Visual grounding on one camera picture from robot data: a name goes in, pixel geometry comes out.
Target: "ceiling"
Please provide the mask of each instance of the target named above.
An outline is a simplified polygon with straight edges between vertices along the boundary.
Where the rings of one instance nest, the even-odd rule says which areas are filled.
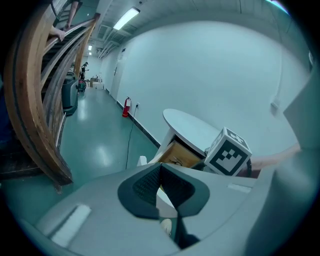
[[[122,29],[113,29],[131,7],[140,13]],[[289,15],[265,0],[100,0],[97,12],[101,17],[92,39],[102,43],[99,53],[104,58],[113,48],[129,39],[138,29],[158,19],[190,11],[224,11],[251,15],[288,32],[292,21]]]

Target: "wooden staircase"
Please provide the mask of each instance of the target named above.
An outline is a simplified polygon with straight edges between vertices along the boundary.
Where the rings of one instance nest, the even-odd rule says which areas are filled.
[[[4,95],[18,139],[0,154],[0,179],[45,173],[58,185],[72,182],[72,172],[56,145],[64,116],[61,89],[74,59],[73,72],[78,77],[85,47],[100,15],[70,27],[62,42],[57,37],[48,39],[55,14],[61,13],[66,2],[42,3],[8,53]],[[66,15],[62,12],[60,21]]]

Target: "curved wooden railing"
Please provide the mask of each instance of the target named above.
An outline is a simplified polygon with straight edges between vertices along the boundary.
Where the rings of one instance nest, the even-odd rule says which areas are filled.
[[[56,50],[58,38],[48,40],[48,36],[55,13],[66,2],[40,4],[12,45],[4,71],[5,101],[13,129],[35,164],[59,185],[72,182],[71,170],[56,147],[57,127],[63,117],[61,88],[75,56],[74,73],[78,76],[85,47],[99,18],[96,14],[68,29],[66,35],[75,35]],[[56,53],[42,67],[49,51]]]

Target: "fiducial marker cube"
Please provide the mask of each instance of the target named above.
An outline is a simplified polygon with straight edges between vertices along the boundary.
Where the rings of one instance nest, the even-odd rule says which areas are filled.
[[[211,144],[204,163],[217,174],[236,176],[251,156],[252,152],[246,141],[223,127]]]

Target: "polished floor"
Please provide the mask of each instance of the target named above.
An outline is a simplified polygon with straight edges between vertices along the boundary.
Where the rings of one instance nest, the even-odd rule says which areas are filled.
[[[67,117],[61,141],[61,155],[71,168],[73,184],[58,195],[45,176],[7,180],[1,190],[11,211],[35,224],[53,205],[90,180],[125,171],[132,121],[105,91],[86,89],[78,99],[76,112]],[[137,165],[139,156],[151,160],[157,147],[134,125],[128,157],[128,169]]]

